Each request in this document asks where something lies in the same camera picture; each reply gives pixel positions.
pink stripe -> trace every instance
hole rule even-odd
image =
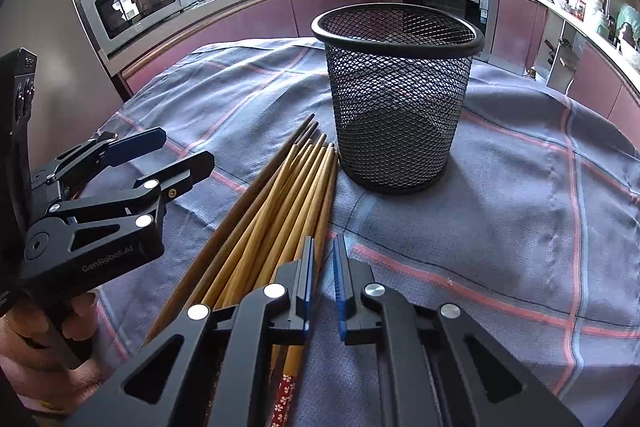
[[[519,132],[515,132],[515,131],[512,131],[512,130],[509,130],[509,129],[505,129],[504,127],[500,127],[499,125],[496,125],[494,123],[486,121],[484,118],[480,118],[480,117],[474,115],[472,112],[469,112],[468,110],[463,110],[462,114],[460,116],[462,118],[465,118],[465,120],[469,120],[469,121],[471,121],[471,122],[473,122],[475,124],[481,125],[483,127],[487,127],[488,129],[497,131],[499,133],[506,134],[507,136],[511,136],[511,137],[517,138],[519,140],[524,140],[524,141],[532,143],[534,145],[538,145],[540,147],[544,147],[545,149],[551,149],[553,151],[566,154],[566,150],[564,150],[562,147],[559,147],[558,145],[555,145],[553,143],[547,142],[547,141],[542,140],[540,138],[533,138],[533,137],[527,136],[526,134],[523,134],[523,133],[519,133]]]
[[[580,162],[580,164],[587,167],[591,172],[596,174],[598,177],[602,178],[612,187],[617,188],[620,192],[624,194],[628,194],[631,197],[632,203],[638,204],[638,198],[639,198],[638,194],[636,194],[632,190],[629,190],[629,188],[626,188],[625,185],[620,183],[617,179],[612,178],[608,172],[603,171],[597,165],[593,165],[590,161]]]
[[[130,126],[134,127],[136,131],[138,132],[144,132],[146,131],[146,129],[144,127],[142,127],[141,125],[137,124],[135,121],[131,120],[128,116],[122,114],[120,111],[116,111],[113,116],[117,116],[118,118],[120,118],[122,121],[127,122]],[[173,150],[174,152],[180,153],[182,152],[182,149],[180,147],[178,147],[176,144],[172,143],[171,141],[167,140],[166,142],[164,142],[164,146]]]
[[[616,331],[594,326],[583,326],[582,333],[596,335],[599,337],[609,337],[612,339],[640,339],[640,331]]]
[[[113,116],[117,116],[118,118],[120,118],[121,120],[124,120],[125,122],[127,122],[130,126],[134,127],[136,131],[138,132],[143,132],[146,129],[144,129],[142,126],[138,125],[136,122],[134,122],[133,120],[131,120],[128,116],[126,116],[125,114],[122,114],[120,111],[116,111]]]
[[[553,393],[558,394],[562,387],[568,382],[572,372],[575,368],[575,358],[571,350],[571,343],[574,336],[575,322],[578,315],[578,306],[580,304],[580,241],[582,230],[580,229],[580,210],[578,209],[578,196],[577,187],[575,182],[575,158],[574,149],[571,144],[571,139],[566,131],[567,121],[571,114],[571,108],[567,107],[562,114],[562,120],[560,121],[560,129],[564,133],[564,141],[566,143],[567,150],[569,152],[569,197],[571,199],[571,207],[574,211],[574,258],[573,258],[573,272],[574,272],[574,298],[571,302],[571,312],[569,313],[569,320],[564,327],[564,341],[563,349],[564,356],[567,360],[566,368],[558,383],[554,386]]]
[[[289,68],[292,68],[295,64],[297,64],[298,61],[300,61],[300,59],[306,54],[307,51],[308,51],[308,48],[304,48],[302,51],[300,51],[298,56],[294,60],[292,60],[282,71],[278,71],[276,73],[272,73],[271,76],[267,77],[267,79],[264,82],[259,84],[258,87],[256,87],[254,90],[252,90],[252,92],[250,92],[240,102],[236,103],[236,105],[230,111],[228,111],[224,116],[222,116],[222,118],[220,118],[215,124],[213,124],[211,127],[209,127],[207,132],[199,140],[196,140],[195,142],[193,142],[190,145],[188,145],[184,149],[184,151],[182,151],[182,153],[180,153],[179,157],[180,158],[184,158],[185,156],[187,156],[187,154],[189,152],[191,152],[191,150],[194,147],[197,147],[198,145],[206,142],[206,140],[209,139],[209,137],[216,131],[216,129],[218,129],[218,127],[220,127],[223,123],[225,123],[225,121],[228,120],[228,118],[231,117],[231,115],[233,113],[235,113],[235,111],[241,105],[243,105],[245,102],[247,102],[248,100],[253,98],[258,92],[262,91],[265,87],[267,87],[269,84],[271,84],[284,71],[288,70]]]
[[[224,177],[219,172],[211,171],[211,177],[213,179],[225,184],[227,187],[230,187],[233,190],[236,190],[236,191],[238,191],[240,193],[242,193],[242,192],[244,192],[246,190],[245,187],[242,187],[242,185],[238,185],[235,181],[232,181],[229,178]]]
[[[427,272],[425,270],[420,270],[417,268],[406,266],[402,263],[399,263],[398,261],[390,259],[389,257],[381,254],[380,252],[371,250],[370,248],[367,248],[364,245],[361,245],[359,243],[354,245],[353,250],[356,250],[358,253],[374,261],[377,264],[382,264],[383,266],[386,266],[396,272],[408,275],[409,277],[413,277],[414,279],[418,279],[424,282],[435,284],[437,286],[441,286],[464,298],[467,298],[469,300],[475,301],[476,303],[487,306],[488,308],[492,308],[494,310],[498,310],[510,315],[514,315],[516,317],[522,317],[530,321],[548,324],[550,326],[555,326],[558,328],[564,328],[566,325],[567,321],[565,319],[551,317],[549,315],[545,315],[540,312],[526,310],[524,308],[519,308],[517,306],[513,306],[511,304],[507,304],[507,303],[498,301],[496,299],[492,299],[491,297],[483,295],[475,290],[472,290],[471,288],[467,288],[462,284],[453,282],[451,279],[448,279],[441,275],[437,275],[432,272]]]
[[[335,233],[329,231],[330,237],[335,237]],[[566,324],[569,322],[566,319],[559,319],[557,317],[552,317],[551,315],[546,315],[540,312],[533,312],[524,308],[519,308],[510,304],[506,304],[501,301],[497,301],[496,299],[492,299],[488,296],[482,295],[462,284],[453,282],[451,279],[442,277],[440,275],[427,272],[426,270],[420,270],[417,268],[412,268],[410,266],[406,266],[402,263],[398,263],[398,261],[394,261],[393,259],[388,258],[386,255],[377,252],[375,250],[371,250],[370,248],[365,247],[359,243],[354,245],[353,250],[357,251],[359,254],[364,257],[370,259],[374,263],[382,264],[383,266],[398,272],[403,273],[409,277],[413,277],[414,279],[418,279],[424,282],[436,284],[447,290],[450,290],[454,293],[457,293],[460,296],[468,298],[469,300],[475,301],[476,303],[488,306],[492,309],[506,312],[510,315],[515,315],[517,317],[523,317],[525,319],[530,319],[535,322],[547,324],[550,326],[555,326],[559,328],[564,328]],[[583,326],[582,333],[587,335],[596,335],[598,337],[608,337],[611,339],[637,339],[640,338],[640,331],[621,331],[621,330],[610,330],[608,328],[599,328],[595,326]]]
[[[122,360],[128,360],[129,352],[127,351],[127,348],[124,346],[124,344],[120,340],[120,337],[118,336],[118,332],[113,327],[113,324],[111,324],[111,319],[109,318],[109,315],[107,315],[107,312],[105,311],[104,306],[99,300],[95,305],[95,309],[98,313],[98,317],[101,318],[102,323],[106,326],[110,337],[113,339],[113,344],[118,348],[118,351],[120,352],[120,356],[122,357]]]
[[[472,123],[476,123],[483,127],[487,127],[488,129],[500,132],[502,134],[506,134],[508,136],[511,136],[520,140],[524,140],[535,145],[539,145],[540,147],[551,149],[561,154],[567,154],[566,149],[559,147],[558,145],[547,142],[540,138],[533,138],[533,137],[527,136],[526,134],[523,134],[517,131],[505,129],[504,127],[500,127],[499,125],[493,124],[489,121],[486,121],[478,117],[477,115],[473,114],[472,112],[469,112],[468,110],[463,109],[462,114],[460,116],[461,118],[465,118],[465,120],[471,121]],[[631,196],[632,203],[635,203],[635,204],[640,203],[640,194],[636,194],[632,190],[629,190],[629,188],[626,188],[625,185],[621,184],[617,179],[611,176],[611,174],[602,170],[598,165],[594,164],[591,160],[587,158],[582,158],[582,161],[580,163],[582,165],[585,165],[587,168],[589,168],[591,171],[597,174],[600,178],[602,178],[608,184],[619,189],[625,194],[629,194]]]

wooden chopstick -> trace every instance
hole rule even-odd
[[[269,182],[273,173],[282,164],[289,153],[291,146],[302,134],[306,134],[309,124],[314,117],[315,115],[311,113],[302,121],[300,126],[293,131],[289,136],[289,139],[284,142],[275,156],[269,163],[267,163],[260,174],[258,174],[258,177],[249,185],[244,194],[238,198],[238,201],[236,201],[222,222],[220,222],[216,231],[211,235],[211,237],[209,237],[205,246],[200,250],[200,253],[191,263],[186,274],[182,277],[180,282],[178,282],[171,296],[165,302],[164,307],[160,310],[158,317],[156,317],[156,320],[146,334],[145,343],[148,343],[148,341],[155,338],[160,331],[164,330],[164,328],[166,328],[171,322],[173,322],[175,317],[178,316],[185,302],[187,302],[187,299],[193,292],[193,289],[198,284],[198,281],[201,279],[207,267],[211,264],[220,250],[222,244],[233,232],[234,228],[242,219],[242,216],[249,209],[255,198],[258,197],[262,188]]]
[[[278,263],[278,259],[280,258],[280,253],[282,251],[282,248],[284,247],[284,245],[287,242],[287,239],[289,238],[291,229],[293,228],[293,225],[295,224],[297,217],[299,216],[300,212],[302,212],[302,207],[303,207],[303,204],[305,203],[306,195],[308,194],[309,189],[311,188],[311,185],[316,179],[316,173],[320,168],[321,162],[322,162],[322,155],[318,155],[308,175],[306,176],[304,184],[300,188],[300,192],[296,195],[296,199],[294,200],[293,205],[291,206],[291,209],[287,213],[287,218],[285,219],[281,229],[279,230],[276,240],[274,241],[273,246],[271,247],[264,261],[264,264],[260,269],[260,273],[258,274],[258,277],[254,284],[254,289],[260,288],[261,286],[265,286],[271,281],[271,275],[273,274],[273,271]]]
[[[331,174],[331,165],[333,164],[334,159],[334,148],[330,145],[326,149],[326,153],[324,154],[324,158],[322,158],[322,170],[321,174],[318,178],[316,178],[315,185],[318,187],[321,184],[326,186],[326,181],[329,179],[329,175]],[[307,223],[308,214],[315,213],[316,218],[318,217],[318,212],[320,211],[320,206],[322,204],[322,198],[316,198],[316,194],[318,194],[318,190],[309,190],[306,194],[304,204],[302,209],[296,216],[296,221],[289,232],[289,237],[287,238],[287,242],[282,248],[282,252],[280,253],[280,257],[276,263],[277,266],[281,266],[282,264],[289,263],[293,261],[296,252],[300,250],[299,245],[301,242],[302,232],[305,229],[305,224]],[[312,202],[315,202],[316,207],[312,208]],[[315,219],[310,219],[307,225],[309,233],[314,233],[316,229]]]
[[[316,158],[322,151],[321,145],[322,143],[324,143],[324,137],[325,135],[322,135],[318,142],[316,142],[316,145],[308,150],[308,154],[303,157],[305,162],[299,162],[298,166],[300,166],[300,170],[298,171],[296,178],[292,178],[293,174],[289,176],[287,185],[285,185],[285,188],[283,189],[283,194],[284,192],[286,192],[286,195],[284,196],[284,199],[280,204],[278,213],[273,220],[271,228],[269,229],[266,237],[260,245],[260,250],[258,250],[254,265],[252,266],[252,269],[249,272],[244,283],[245,294],[249,293],[254,288],[255,282],[258,279],[258,276],[269,256],[271,248],[273,248],[274,242],[280,234],[280,231],[287,219],[287,216],[289,216],[292,207],[294,206],[294,204],[296,204],[295,202],[298,198],[298,195],[302,190],[305,180],[309,172],[311,171]]]
[[[273,187],[273,184],[276,181],[276,177],[281,169],[282,169],[282,166],[280,166],[280,168],[278,168],[278,170],[273,174],[273,176],[269,180],[269,183],[267,183],[262,188],[258,197],[255,198],[254,202],[249,207],[249,210],[246,211],[244,216],[242,216],[242,219],[234,228],[234,231],[229,235],[229,237],[226,238],[226,241],[224,242],[222,247],[220,247],[220,250],[218,251],[217,256],[213,259],[211,264],[207,267],[207,270],[204,272],[203,276],[198,281],[198,284],[193,289],[193,292],[191,292],[191,295],[187,299],[187,302],[185,303],[183,309],[188,309],[190,308],[190,306],[193,306],[194,304],[202,302],[211,284],[213,283],[214,279],[220,272],[220,269],[222,269],[223,265],[226,263],[226,260],[228,259],[229,254],[231,254],[231,251],[235,247],[236,243],[238,243],[238,241],[242,237],[244,230],[247,229],[249,224],[252,222],[252,219],[254,219],[255,215],[258,213],[261,206],[266,201],[267,196],[269,196],[269,193],[271,192],[271,188]]]
[[[291,150],[289,151],[289,155],[287,155],[286,160],[282,164],[280,171],[278,172],[278,176],[276,181],[273,184],[273,188],[271,189],[267,200],[260,207],[258,213],[251,220],[249,226],[242,232],[242,235],[238,242],[234,245],[231,253],[228,256],[228,259],[223,264],[222,268],[216,275],[215,279],[211,283],[209,289],[207,290],[205,296],[202,299],[203,304],[212,307],[220,297],[225,286],[228,284],[229,280],[233,277],[233,274],[238,267],[238,263],[242,256],[244,255],[244,251],[249,244],[249,241],[254,235],[255,227],[258,226],[259,223],[264,222],[265,217],[269,214],[269,201],[270,198],[273,199],[274,190],[277,190],[280,185],[282,185],[282,180],[286,179],[287,173],[289,172],[289,165],[293,156],[296,155],[297,146],[293,145]]]
[[[318,283],[318,275],[320,273],[322,256],[324,254],[324,247],[326,245],[329,219],[331,217],[331,209],[334,203],[335,180],[337,177],[337,171],[338,157],[337,155],[334,155],[331,175],[329,177],[329,182],[324,193],[322,209],[320,210],[320,216],[318,217],[318,224],[316,225],[316,231],[314,234],[314,241],[316,244],[316,248],[314,251],[314,285]],[[298,379],[298,375],[300,374],[304,352],[305,346],[289,346],[289,349],[287,350],[287,356],[284,362],[282,377],[280,378],[278,390],[281,390],[284,387],[288,386],[290,391],[289,399],[287,400],[286,404],[284,404],[283,409],[273,411],[271,424],[279,423],[279,425],[281,425],[282,427],[286,427],[289,409],[295,397],[293,390],[295,390],[296,388],[296,380]]]
[[[282,165],[282,169],[278,174],[278,178],[276,179],[273,188],[267,200],[264,202],[264,205],[260,209],[260,216],[254,226],[254,229],[251,233],[249,241],[247,242],[246,247],[244,248],[244,253],[238,262],[238,266],[234,270],[231,279],[229,279],[229,289],[226,292],[225,302],[223,307],[231,306],[233,304],[238,304],[240,299],[244,297],[244,286],[247,277],[252,268],[252,264],[255,260],[256,253],[258,248],[260,248],[260,244],[262,239],[264,238],[264,234],[267,230],[267,226],[271,224],[273,220],[273,215],[277,211],[277,204],[280,199],[280,192],[282,191],[287,177],[289,176],[290,165],[297,154],[297,148],[294,145],[287,159],[284,161]]]

chopstick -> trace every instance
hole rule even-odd
[[[249,185],[244,194],[238,198],[238,201],[236,201],[231,210],[223,218],[222,222],[220,222],[216,231],[211,235],[211,237],[209,237],[205,246],[200,250],[200,253],[191,263],[186,274],[182,277],[180,282],[178,282],[171,296],[167,299],[160,310],[158,317],[156,317],[156,320],[146,334],[145,344],[154,339],[158,333],[164,330],[164,328],[166,328],[171,322],[173,322],[173,320],[175,320],[175,317],[178,316],[203,274],[220,251],[220,247],[228,239],[229,235],[233,232],[236,225],[242,219],[242,216],[249,209],[253,201],[258,197],[262,188],[269,182],[274,172],[282,164],[292,145],[303,134],[306,136],[314,117],[315,115],[311,113],[302,121],[300,126],[293,131],[289,136],[289,139],[284,142],[275,156],[269,163],[267,163],[258,177]]]
[[[293,161],[293,158],[295,158],[296,153],[297,147],[296,145],[294,145],[291,148],[287,159],[282,165],[282,169],[278,174],[276,182],[274,183],[273,188],[271,189],[271,192],[267,197],[267,200],[264,202],[264,205],[260,209],[260,214],[257,222],[254,226],[246,247],[244,247],[244,253],[242,254],[242,257],[240,258],[240,261],[236,266],[236,269],[234,270],[233,276],[229,280],[229,290],[226,292],[223,307],[237,304],[244,296],[244,282],[249,275],[252,267],[251,263],[254,261],[258,248],[260,248],[260,244],[267,230],[267,226],[272,220],[272,215],[277,210],[277,203],[280,192],[286,183],[287,177],[289,176],[290,165]]]
[[[326,245],[326,237],[328,234],[329,227],[329,218],[331,216],[331,208],[334,203],[334,194],[335,194],[335,180],[337,177],[338,171],[338,158],[337,155],[334,155],[334,159],[332,161],[331,174],[329,177],[328,185],[326,188],[326,192],[324,193],[324,200],[322,201],[322,208],[320,210],[320,215],[318,217],[318,224],[316,225],[316,230],[314,233],[314,242],[315,242],[315,251],[314,251],[314,285],[318,283],[318,276],[320,273],[320,267],[322,263],[322,255],[324,254],[324,247]],[[284,362],[284,367],[282,370],[282,377],[278,383],[278,392],[277,396],[282,396],[286,394],[287,400],[284,404],[283,409],[276,410],[274,408],[273,413],[271,415],[271,423],[268,425],[273,425],[274,423],[279,424],[281,427],[286,427],[287,418],[289,415],[289,410],[292,404],[293,399],[295,398],[295,388],[296,382],[298,380],[298,375],[300,374],[300,369],[302,368],[302,362],[305,352],[305,346],[289,346],[287,350],[287,356]]]
[[[284,220],[283,226],[279,230],[276,240],[273,243],[273,246],[271,247],[267,258],[265,259],[263,266],[261,267],[257,280],[254,284],[254,290],[270,283],[271,276],[273,275],[273,271],[275,270],[280,258],[282,248],[286,245],[291,229],[295,225],[298,215],[303,211],[302,208],[306,200],[306,195],[308,194],[309,189],[314,182],[316,172],[318,172],[321,164],[321,160],[321,155],[318,155],[314,160],[313,165],[311,166],[311,169],[308,172],[302,187],[300,188],[300,192],[296,195],[296,199],[294,200],[293,205],[291,206],[291,209],[289,210],[287,217]]]

finger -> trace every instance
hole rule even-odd
[[[7,320],[10,328],[23,337],[44,333],[49,329],[44,312],[27,299],[15,303],[11,311],[7,313]]]
[[[94,336],[97,328],[97,317],[94,314],[81,317],[72,315],[62,323],[62,334],[75,341],[84,341]]]
[[[94,305],[97,302],[97,299],[98,296],[94,292],[88,292],[73,297],[69,301],[69,304],[71,304],[71,307],[78,315],[84,317],[85,315],[94,312]]]

blue gripper pad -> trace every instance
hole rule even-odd
[[[148,131],[127,136],[112,142],[102,155],[104,167],[117,167],[134,158],[160,149],[166,142],[166,133],[161,127],[154,127]]]
[[[344,273],[342,266],[343,259],[340,247],[342,247],[342,251],[344,251],[344,238],[342,237],[342,234],[338,234],[334,238],[333,254],[335,302],[338,305],[338,331],[340,332],[340,341],[344,342],[347,334],[347,296],[345,288],[345,277],[350,277],[350,275],[349,273]]]

